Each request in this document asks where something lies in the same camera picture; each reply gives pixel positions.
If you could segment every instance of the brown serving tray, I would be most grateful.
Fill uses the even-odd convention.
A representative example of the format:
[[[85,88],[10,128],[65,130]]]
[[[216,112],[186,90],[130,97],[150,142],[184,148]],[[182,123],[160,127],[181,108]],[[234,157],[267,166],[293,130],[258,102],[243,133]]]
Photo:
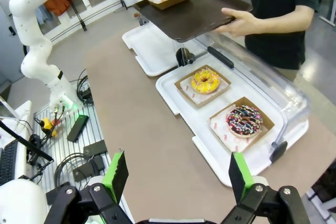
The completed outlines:
[[[252,9],[242,0],[187,0],[165,10],[142,0],[133,7],[178,42],[186,42],[234,20],[234,17],[221,12],[223,7],[245,11]]]

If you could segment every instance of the donut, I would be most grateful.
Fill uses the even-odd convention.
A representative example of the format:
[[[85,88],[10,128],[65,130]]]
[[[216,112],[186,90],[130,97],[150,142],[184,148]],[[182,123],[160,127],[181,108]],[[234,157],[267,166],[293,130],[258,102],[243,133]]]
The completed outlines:
[[[197,93],[210,94],[214,92],[220,83],[217,73],[208,69],[198,71],[191,80],[191,87]]]
[[[262,120],[257,109],[242,105],[231,110],[227,117],[227,124],[234,135],[253,137],[261,129]]]

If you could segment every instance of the screw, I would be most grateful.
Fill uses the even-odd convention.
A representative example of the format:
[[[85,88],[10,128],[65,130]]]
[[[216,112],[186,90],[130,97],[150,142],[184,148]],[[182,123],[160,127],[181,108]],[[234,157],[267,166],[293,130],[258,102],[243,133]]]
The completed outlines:
[[[263,187],[262,186],[256,186],[256,191],[262,191]]]
[[[288,195],[288,194],[290,194],[290,190],[288,188],[285,188],[283,193]]]

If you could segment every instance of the door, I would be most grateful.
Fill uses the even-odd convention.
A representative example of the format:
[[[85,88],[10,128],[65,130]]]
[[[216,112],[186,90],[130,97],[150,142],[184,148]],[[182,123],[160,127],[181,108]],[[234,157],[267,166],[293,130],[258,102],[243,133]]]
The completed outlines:
[[[20,68],[24,56],[19,36],[0,5],[0,78],[14,82],[23,77]]]

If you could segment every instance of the table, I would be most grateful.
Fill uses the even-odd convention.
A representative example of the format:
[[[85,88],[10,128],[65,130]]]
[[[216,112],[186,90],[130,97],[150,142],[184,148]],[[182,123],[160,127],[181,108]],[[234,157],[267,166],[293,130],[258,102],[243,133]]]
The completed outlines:
[[[205,218],[221,222],[235,205],[192,142],[193,133],[174,116],[121,36],[87,53],[86,68],[110,155],[125,150],[130,176],[124,195],[135,221]],[[334,159],[336,137],[317,118],[286,154],[266,169],[273,189],[295,186],[303,195]],[[258,223],[268,223],[266,219]]]
[[[333,0],[330,19],[326,19],[323,16],[320,16],[320,19],[323,20],[323,21],[325,21],[325,22],[327,22],[328,24],[330,24],[332,26],[335,26],[335,23],[334,23],[335,13],[336,13],[336,0]]]

